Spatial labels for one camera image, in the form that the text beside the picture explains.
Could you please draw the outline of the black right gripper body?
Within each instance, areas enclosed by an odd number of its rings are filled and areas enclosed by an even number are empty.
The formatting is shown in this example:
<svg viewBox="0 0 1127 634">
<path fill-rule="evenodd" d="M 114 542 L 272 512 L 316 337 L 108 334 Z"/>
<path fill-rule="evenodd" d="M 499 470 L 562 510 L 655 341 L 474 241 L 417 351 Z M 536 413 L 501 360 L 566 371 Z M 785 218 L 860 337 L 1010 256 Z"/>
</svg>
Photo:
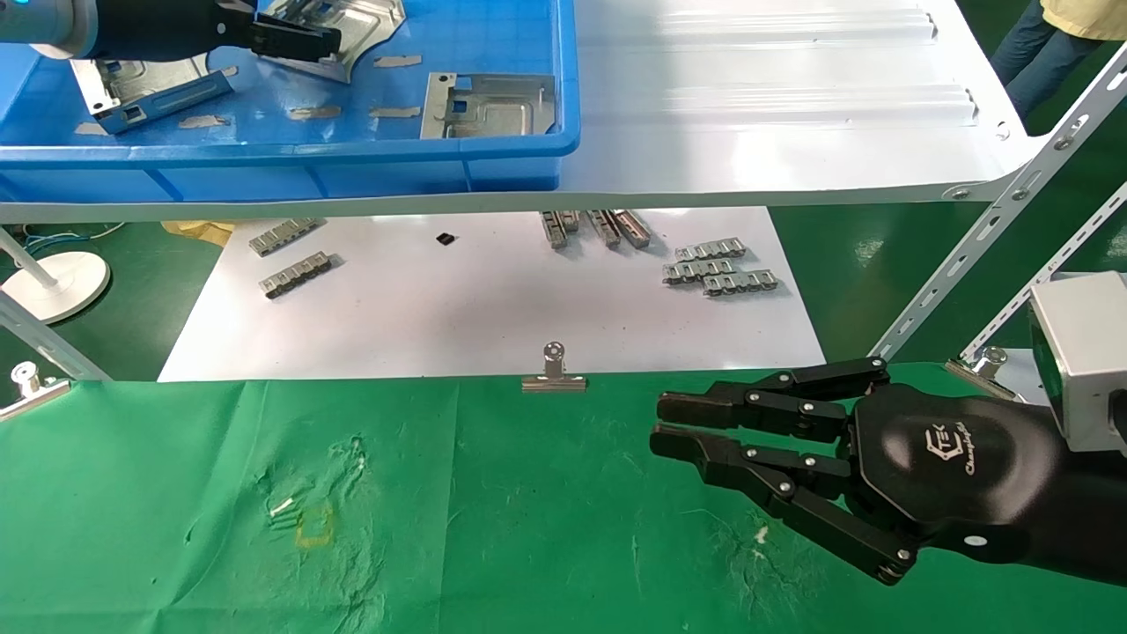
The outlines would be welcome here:
<svg viewBox="0 0 1127 634">
<path fill-rule="evenodd" d="M 1031 561 L 1040 504 L 1068 454 L 1046 407 L 907 385 L 852 410 L 857 508 L 917 546 Z"/>
</svg>

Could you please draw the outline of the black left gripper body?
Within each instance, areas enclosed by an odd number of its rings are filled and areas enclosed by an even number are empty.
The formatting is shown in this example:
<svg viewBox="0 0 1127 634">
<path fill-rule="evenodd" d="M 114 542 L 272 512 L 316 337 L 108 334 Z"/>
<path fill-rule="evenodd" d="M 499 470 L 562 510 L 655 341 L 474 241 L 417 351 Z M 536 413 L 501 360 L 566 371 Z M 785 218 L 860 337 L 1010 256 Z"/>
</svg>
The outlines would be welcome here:
<svg viewBox="0 0 1127 634">
<path fill-rule="evenodd" d="M 96 60 L 171 62 L 241 47 L 254 20 L 231 1 L 97 1 Z"/>
</svg>

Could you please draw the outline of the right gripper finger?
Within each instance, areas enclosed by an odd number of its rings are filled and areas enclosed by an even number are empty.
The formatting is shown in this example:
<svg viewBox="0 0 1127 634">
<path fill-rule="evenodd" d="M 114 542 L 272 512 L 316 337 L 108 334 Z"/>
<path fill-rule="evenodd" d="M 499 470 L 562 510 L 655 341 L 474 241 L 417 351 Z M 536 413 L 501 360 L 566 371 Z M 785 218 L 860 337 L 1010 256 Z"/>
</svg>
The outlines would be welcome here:
<svg viewBox="0 0 1127 634">
<path fill-rule="evenodd" d="M 704 393 L 667 392 L 657 402 L 664 423 L 749 429 L 814 443 L 835 443 L 848 422 L 842 401 L 863 398 L 890 381 L 884 358 L 854 358 L 745 382 L 717 381 Z"/>
<path fill-rule="evenodd" d="M 917 564 L 917 546 L 840 504 L 860 493 L 860 477 L 848 459 L 743 445 L 673 425 L 656 425 L 649 446 L 656 456 L 696 466 L 704 484 L 743 493 L 770 517 L 882 584 L 897 584 Z"/>
</svg>

